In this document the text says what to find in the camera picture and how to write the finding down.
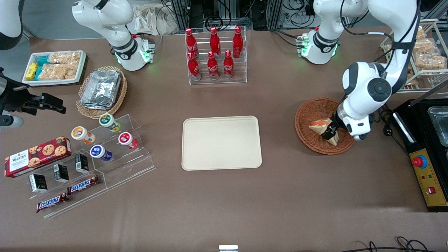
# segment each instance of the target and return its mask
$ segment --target bread slice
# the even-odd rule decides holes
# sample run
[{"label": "bread slice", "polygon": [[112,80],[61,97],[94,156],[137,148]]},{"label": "bread slice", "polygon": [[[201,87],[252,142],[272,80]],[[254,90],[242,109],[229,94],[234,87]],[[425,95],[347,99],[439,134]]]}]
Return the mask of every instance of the bread slice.
[{"label": "bread slice", "polygon": [[[310,125],[308,125],[308,128],[312,129],[314,132],[316,132],[317,134],[321,135],[323,132],[325,132],[325,130],[327,129],[328,125],[330,125],[331,122],[332,121],[331,121],[330,118],[317,120],[317,121],[314,121],[314,122],[310,123]],[[336,132],[336,135],[333,136],[332,138],[330,138],[327,141],[329,143],[331,143],[332,145],[336,146],[337,145],[337,141],[339,141],[338,133]]]}]

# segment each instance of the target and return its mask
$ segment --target red cookie box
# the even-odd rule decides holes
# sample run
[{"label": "red cookie box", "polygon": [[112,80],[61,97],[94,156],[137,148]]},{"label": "red cookie box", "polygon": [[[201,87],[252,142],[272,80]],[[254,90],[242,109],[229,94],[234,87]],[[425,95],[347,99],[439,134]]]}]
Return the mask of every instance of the red cookie box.
[{"label": "red cookie box", "polygon": [[15,178],[71,155],[70,141],[60,136],[5,158],[4,175]]}]

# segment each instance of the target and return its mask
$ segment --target coca-cola bottle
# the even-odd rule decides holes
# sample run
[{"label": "coca-cola bottle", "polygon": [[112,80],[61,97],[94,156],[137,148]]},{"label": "coca-cola bottle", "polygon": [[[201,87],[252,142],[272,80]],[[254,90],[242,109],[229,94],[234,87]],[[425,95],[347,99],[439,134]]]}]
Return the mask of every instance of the coca-cola bottle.
[{"label": "coca-cola bottle", "polygon": [[221,41],[218,37],[216,27],[212,26],[210,32],[210,49],[215,54],[215,58],[219,59],[221,57]]},{"label": "coca-cola bottle", "polygon": [[217,80],[220,77],[218,73],[218,62],[216,62],[215,54],[213,52],[208,52],[208,74],[210,75],[210,79]]},{"label": "coca-cola bottle", "polygon": [[233,59],[230,50],[225,51],[224,77],[228,80],[233,78]]},{"label": "coca-cola bottle", "polygon": [[193,36],[190,28],[185,29],[185,34],[187,34],[187,39],[185,43],[187,44],[188,52],[192,52],[194,54],[194,58],[199,58],[198,44],[196,43],[196,39]]},{"label": "coca-cola bottle", "polygon": [[241,27],[235,27],[235,35],[233,36],[233,57],[239,59],[243,50],[243,37],[241,36]]},{"label": "coca-cola bottle", "polygon": [[188,53],[188,70],[191,74],[192,81],[201,80],[201,73],[199,72],[199,64],[194,58],[194,54],[192,52]]}]

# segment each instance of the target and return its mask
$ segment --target blue lid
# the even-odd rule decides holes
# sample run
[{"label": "blue lid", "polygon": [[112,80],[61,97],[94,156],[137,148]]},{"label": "blue lid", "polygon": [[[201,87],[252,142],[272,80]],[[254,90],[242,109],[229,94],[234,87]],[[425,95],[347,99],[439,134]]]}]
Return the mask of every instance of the blue lid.
[{"label": "blue lid", "polygon": [[92,149],[90,149],[90,155],[91,155],[92,157],[102,157],[102,156],[104,155],[105,152],[106,152],[106,151],[104,150],[104,147],[101,146],[101,145],[99,145],[99,144],[94,145],[94,146],[92,147]]}]

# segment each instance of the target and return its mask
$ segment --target round wicker basket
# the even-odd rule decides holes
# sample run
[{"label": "round wicker basket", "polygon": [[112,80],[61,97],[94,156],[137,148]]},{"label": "round wicker basket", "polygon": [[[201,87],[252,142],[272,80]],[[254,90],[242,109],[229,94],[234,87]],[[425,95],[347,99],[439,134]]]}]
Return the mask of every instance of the round wicker basket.
[{"label": "round wicker basket", "polygon": [[[85,115],[87,117],[93,118],[93,119],[98,119],[104,113],[109,113],[112,115],[115,114],[115,112],[117,112],[117,110],[120,108],[121,104],[123,103],[123,100],[125,99],[125,95],[126,95],[126,89],[128,88],[128,82],[126,81],[126,77],[120,69],[118,69],[114,66],[103,66],[103,67],[98,68],[97,70],[117,71],[121,74],[121,82],[120,82],[120,89],[118,90],[118,93],[116,95],[115,105],[110,110],[87,109],[81,104],[80,100],[76,101],[76,107],[78,108],[79,113],[81,113],[82,115]],[[81,87],[79,88],[79,92],[78,92],[79,98],[81,98],[82,94],[84,93],[84,90],[86,88],[87,83],[89,82],[91,74],[92,73],[89,74],[89,76],[84,80]]]},{"label": "round wicker basket", "polygon": [[344,129],[338,129],[339,141],[337,146],[334,146],[308,128],[308,125],[316,120],[330,118],[338,105],[337,100],[319,97],[306,101],[297,110],[295,118],[297,135],[313,151],[326,155],[337,155],[347,151],[355,143],[355,139]]}]

